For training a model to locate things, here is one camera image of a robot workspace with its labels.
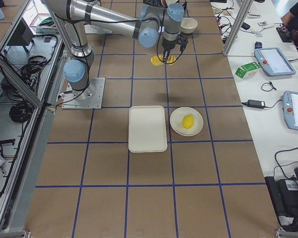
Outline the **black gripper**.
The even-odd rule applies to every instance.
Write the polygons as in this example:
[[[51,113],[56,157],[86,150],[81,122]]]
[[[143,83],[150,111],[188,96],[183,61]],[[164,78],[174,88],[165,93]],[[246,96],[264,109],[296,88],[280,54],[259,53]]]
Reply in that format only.
[[[170,52],[175,48],[176,40],[170,41],[166,38],[162,39],[162,47],[163,47],[163,63],[169,63],[170,61]]]

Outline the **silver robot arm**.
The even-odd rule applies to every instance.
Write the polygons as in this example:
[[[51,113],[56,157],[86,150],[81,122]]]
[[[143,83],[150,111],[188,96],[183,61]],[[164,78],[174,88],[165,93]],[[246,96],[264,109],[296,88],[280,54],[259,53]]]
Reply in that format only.
[[[162,42],[163,54],[152,59],[160,64],[176,62],[171,50],[179,45],[183,52],[188,42],[180,32],[185,7],[177,2],[166,5],[146,0],[138,18],[107,9],[99,0],[47,0],[45,5],[62,39],[70,45],[71,59],[64,66],[71,90],[62,103],[66,109],[99,109],[102,105],[105,79],[89,76],[94,51],[88,44],[88,34],[119,33],[138,40],[144,48]]]

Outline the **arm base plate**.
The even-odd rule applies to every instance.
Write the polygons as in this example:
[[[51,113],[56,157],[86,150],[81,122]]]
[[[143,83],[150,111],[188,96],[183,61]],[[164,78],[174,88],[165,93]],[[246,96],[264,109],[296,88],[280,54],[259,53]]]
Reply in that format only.
[[[89,110],[101,109],[103,102],[103,94],[105,88],[105,78],[91,78],[89,87],[80,94],[78,91],[73,91],[68,83],[67,90],[71,91],[63,97],[62,108],[65,110]]]
[[[111,35],[112,31],[95,25],[84,25],[86,35]]]

